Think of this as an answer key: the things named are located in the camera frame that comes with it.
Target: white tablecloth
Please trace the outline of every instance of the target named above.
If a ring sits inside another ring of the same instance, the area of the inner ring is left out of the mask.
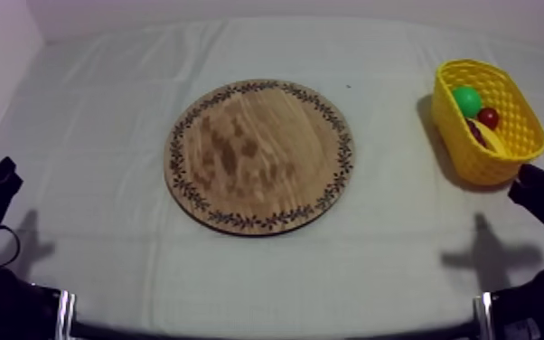
[[[509,71],[544,125],[544,50],[484,35],[297,17],[50,45],[0,126],[0,159],[11,156],[25,180],[5,219],[28,230],[15,266],[77,293],[80,319],[150,331],[374,335],[466,321],[481,288],[475,271],[447,254],[472,248],[474,215],[508,252],[531,254],[507,270],[512,285],[544,268],[544,227],[506,189],[473,192],[446,171],[439,137],[424,127],[434,71],[454,58]],[[253,78],[319,91],[356,144],[353,178],[328,213],[256,240],[185,215],[164,184],[162,158],[184,108]],[[544,156],[536,164],[544,167]],[[0,252],[7,241],[0,235]],[[481,261],[476,268],[493,266]]]

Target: toy fruit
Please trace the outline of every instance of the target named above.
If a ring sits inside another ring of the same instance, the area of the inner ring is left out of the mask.
[[[481,122],[478,122],[474,119],[467,120],[478,129],[479,133],[483,137],[483,140],[485,141],[485,147],[501,156],[507,156],[506,148],[504,148],[504,144],[501,142],[495,132],[493,132],[490,128],[488,128]]]
[[[479,111],[479,114],[476,115],[476,118],[479,119],[488,128],[495,130],[500,121],[500,116],[498,116],[498,111],[492,108],[482,108]]]
[[[457,102],[457,106],[462,111],[464,117],[476,117],[476,114],[479,113],[481,106],[483,105],[479,93],[469,86],[461,86],[453,90],[452,93],[454,94],[455,102]]]
[[[483,134],[474,124],[474,120],[466,118],[466,125],[468,125],[470,133],[473,134],[474,139],[476,139],[476,141],[479,142],[479,144],[481,144],[483,147],[487,147],[485,139],[483,138]]]

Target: yellow basket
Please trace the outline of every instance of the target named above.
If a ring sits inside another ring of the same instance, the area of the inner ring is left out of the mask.
[[[498,111],[495,134],[506,155],[481,146],[466,125],[452,90],[475,88],[483,107]],[[448,61],[436,71],[432,117],[445,140],[457,173],[478,185],[494,185],[513,178],[519,167],[544,152],[544,129],[509,75],[492,65],[473,60]]]

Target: floral border pattern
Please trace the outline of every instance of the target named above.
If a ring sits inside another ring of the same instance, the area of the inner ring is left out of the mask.
[[[207,202],[206,198],[198,192],[192,182],[185,178],[185,157],[183,155],[183,133],[186,129],[190,128],[194,120],[197,119],[204,110],[209,109],[224,100],[230,99],[236,93],[245,94],[247,92],[259,92],[262,90],[278,89],[280,88],[287,94],[290,94],[302,102],[307,102],[314,105],[314,109],[319,111],[323,115],[323,119],[328,121],[331,128],[337,132],[338,151],[337,151],[337,164],[340,168],[339,173],[333,174],[333,182],[329,183],[323,194],[316,199],[314,206],[307,204],[303,206],[297,206],[288,212],[274,212],[271,216],[260,218],[257,215],[242,216],[240,213],[225,213],[220,210],[210,211],[211,204]],[[181,121],[175,124],[172,131],[172,140],[170,142],[170,161],[169,168],[173,175],[173,182],[171,186],[179,191],[179,193],[185,197],[189,202],[193,204],[195,209],[208,215],[209,222],[223,223],[231,225],[235,228],[244,230],[245,228],[262,228],[272,230],[275,226],[288,224],[298,218],[307,219],[312,215],[315,215],[315,211],[319,214],[323,213],[331,207],[337,196],[345,188],[349,179],[349,174],[352,171],[352,150],[351,142],[352,138],[349,132],[346,131],[346,126],[336,112],[328,105],[325,105],[318,95],[309,94],[306,90],[299,89],[291,83],[280,83],[276,80],[265,80],[247,82],[240,86],[227,86],[225,89],[216,93],[208,99],[203,99],[200,105],[193,107]]]

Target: wooden plate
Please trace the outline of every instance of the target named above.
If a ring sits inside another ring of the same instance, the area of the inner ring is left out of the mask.
[[[354,144],[340,111],[279,80],[223,86],[179,117],[164,148],[175,200],[214,230],[292,231],[327,211],[350,180]]]

